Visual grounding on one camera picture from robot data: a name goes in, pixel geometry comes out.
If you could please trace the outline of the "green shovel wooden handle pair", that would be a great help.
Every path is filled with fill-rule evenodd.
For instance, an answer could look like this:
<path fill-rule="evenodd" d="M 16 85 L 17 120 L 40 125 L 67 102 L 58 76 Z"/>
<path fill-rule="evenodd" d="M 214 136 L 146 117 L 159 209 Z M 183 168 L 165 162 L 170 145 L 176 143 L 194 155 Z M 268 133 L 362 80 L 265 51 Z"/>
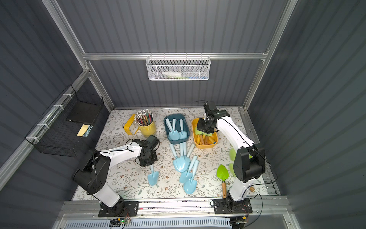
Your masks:
<path fill-rule="evenodd" d="M 212 135 L 213 135 L 212 133 L 205 133 L 205 132 L 203 132 L 203 131 L 200 131 L 200 130 L 198 130 L 197 128 L 195 128 L 195 129 L 194 129 L 194 133 L 195 133 L 196 135 L 205 135 L 205 136 L 212 136 Z"/>

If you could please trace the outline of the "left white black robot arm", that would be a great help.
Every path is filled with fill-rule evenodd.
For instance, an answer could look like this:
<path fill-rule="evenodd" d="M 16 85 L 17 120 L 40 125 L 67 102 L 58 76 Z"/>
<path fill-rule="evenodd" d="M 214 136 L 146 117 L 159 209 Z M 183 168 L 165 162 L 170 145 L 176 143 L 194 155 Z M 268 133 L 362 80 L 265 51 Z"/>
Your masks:
<path fill-rule="evenodd" d="M 122 198 L 107 184 L 109 169 L 131 158 L 137 159 L 137 164 L 142 168 L 151 166 L 157 161 L 156 150 L 159 145 L 159 139 L 150 135 L 146 140 L 133 139 L 121 147 L 106 151 L 89 150 L 72 180 L 87 194 L 113 208 Z"/>

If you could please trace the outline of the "green shovel brown handle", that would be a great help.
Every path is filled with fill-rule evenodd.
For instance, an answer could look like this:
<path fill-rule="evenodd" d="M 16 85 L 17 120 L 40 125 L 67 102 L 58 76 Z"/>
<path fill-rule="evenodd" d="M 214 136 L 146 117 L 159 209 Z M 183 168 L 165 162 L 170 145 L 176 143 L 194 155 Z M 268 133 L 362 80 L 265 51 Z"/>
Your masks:
<path fill-rule="evenodd" d="M 200 145 L 201 145 L 201 146 L 204 146 L 204 145 L 205 145 L 205 139 L 204 139 L 204 136 L 203 136 L 203 135 L 199 135 L 199 138 L 200 138 Z"/>

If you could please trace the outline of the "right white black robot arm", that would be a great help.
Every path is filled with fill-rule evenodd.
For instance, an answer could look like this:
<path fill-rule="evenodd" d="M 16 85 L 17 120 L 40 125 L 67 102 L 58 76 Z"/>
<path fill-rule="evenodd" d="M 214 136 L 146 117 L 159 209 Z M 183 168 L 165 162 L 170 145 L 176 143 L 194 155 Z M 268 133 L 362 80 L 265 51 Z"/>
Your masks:
<path fill-rule="evenodd" d="M 236 178 L 228 191 L 228 199 L 242 201 L 251 187 L 260 185 L 258 179 L 266 171 L 264 150 L 236 126 L 226 110 L 219 110 L 214 102 L 205 103 L 204 110 L 205 116 L 199 119 L 197 130 L 205 134 L 221 132 L 236 150 L 233 164 Z"/>

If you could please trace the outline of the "green shovel yellow handle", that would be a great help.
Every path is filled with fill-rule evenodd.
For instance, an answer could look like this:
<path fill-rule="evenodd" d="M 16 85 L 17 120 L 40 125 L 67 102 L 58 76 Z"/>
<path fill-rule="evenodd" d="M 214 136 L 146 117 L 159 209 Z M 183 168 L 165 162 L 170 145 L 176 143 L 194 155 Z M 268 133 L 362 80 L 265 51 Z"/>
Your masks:
<path fill-rule="evenodd" d="M 211 136 L 208 136 L 207 138 L 208 138 L 208 142 L 209 142 L 211 145 L 213 145 L 213 144 L 215 144 L 215 143 L 216 143 L 216 141 L 215 141 Z"/>

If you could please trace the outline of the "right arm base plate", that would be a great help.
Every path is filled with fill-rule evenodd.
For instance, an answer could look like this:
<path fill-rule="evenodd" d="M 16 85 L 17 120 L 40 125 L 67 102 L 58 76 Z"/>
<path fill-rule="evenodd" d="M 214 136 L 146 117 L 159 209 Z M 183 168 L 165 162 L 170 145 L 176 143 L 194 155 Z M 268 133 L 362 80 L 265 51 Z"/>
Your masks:
<path fill-rule="evenodd" d="M 240 201 L 233 201 L 230 198 L 213 199 L 211 205 L 215 214 L 245 214 L 253 212 L 250 200 L 245 198 Z"/>

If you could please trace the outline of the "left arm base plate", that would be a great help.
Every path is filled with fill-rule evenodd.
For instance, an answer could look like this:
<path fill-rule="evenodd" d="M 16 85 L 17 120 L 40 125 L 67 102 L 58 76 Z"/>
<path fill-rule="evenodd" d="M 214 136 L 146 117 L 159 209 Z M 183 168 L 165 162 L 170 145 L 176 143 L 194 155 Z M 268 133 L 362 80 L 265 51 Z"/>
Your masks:
<path fill-rule="evenodd" d="M 139 210 L 139 201 L 119 200 L 114 207 L 108 207 L 104 203 L 100 203 L 99 218 L 107 217 L 135 217 Z"/>

